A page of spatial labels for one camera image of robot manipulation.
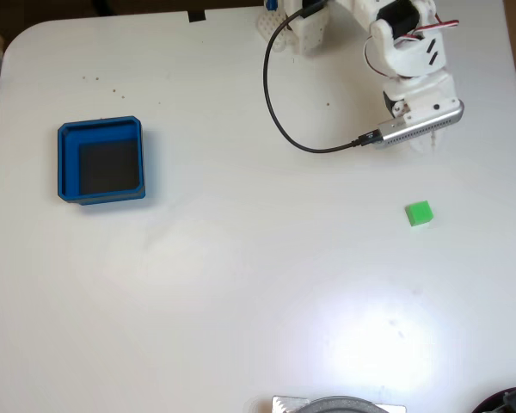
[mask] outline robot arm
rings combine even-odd
[[[442,36],[443,28],[458,22],[441,22],[433,0],[335,1],[370,34],[380,60],[391,72],[385,75],[384,100],[393,119],[379,125],[375,133],[381,134],[382,140],[376,139],[377,143],[392,145],[460,121],[464,105],[446,69]],[[282,20],[314,3],[318,1],[267,0],[266,7]],[[297,50],[307,53],[320,46],[328,23],[329,3],[293,20],[290,27]],[[260,20],[258,27],[263,28]],[[271,35],[261,31],[266,38]],[[276,46],[274,50],[283,48],[281,42]]]

